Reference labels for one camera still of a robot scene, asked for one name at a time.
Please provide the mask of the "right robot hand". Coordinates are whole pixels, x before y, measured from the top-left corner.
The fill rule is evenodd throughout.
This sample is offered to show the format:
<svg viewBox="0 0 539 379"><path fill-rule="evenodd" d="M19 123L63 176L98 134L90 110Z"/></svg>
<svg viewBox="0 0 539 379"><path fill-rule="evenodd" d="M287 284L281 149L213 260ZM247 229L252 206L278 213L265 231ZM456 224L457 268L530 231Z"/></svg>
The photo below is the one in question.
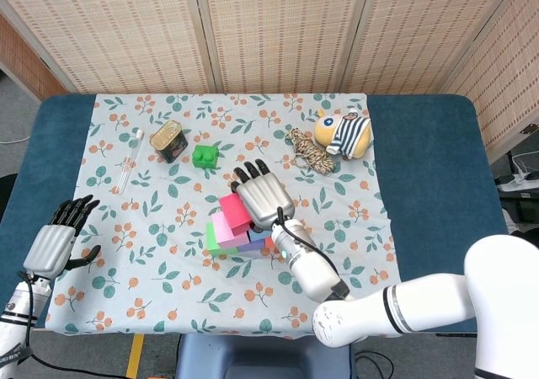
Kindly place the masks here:
<svg viewBox="0 0 539 379"><path fill-rule="evenodd" d="M241 199L254 231L270 231L280 221L279 208L284 220L295 216L296 208L291 196L262 159L244 162L233 171L238 181L231 183L231 190Z"/></svg>

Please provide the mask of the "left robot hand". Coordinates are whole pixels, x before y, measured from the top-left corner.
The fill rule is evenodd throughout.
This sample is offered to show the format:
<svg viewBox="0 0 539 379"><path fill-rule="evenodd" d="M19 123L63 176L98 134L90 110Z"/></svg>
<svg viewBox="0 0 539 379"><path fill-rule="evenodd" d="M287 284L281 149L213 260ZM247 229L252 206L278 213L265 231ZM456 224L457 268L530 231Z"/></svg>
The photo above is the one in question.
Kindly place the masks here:
<svg viewBox="0 0 539 379"><path fill-rule="evenodd" d="M92 195L62 202L30 247L23 263L26 275L54 280L64 270L91 264L101 251L100 245L95 245L79 259L72 259L72 249L90 213L98 205L99 200Z"/></svg>

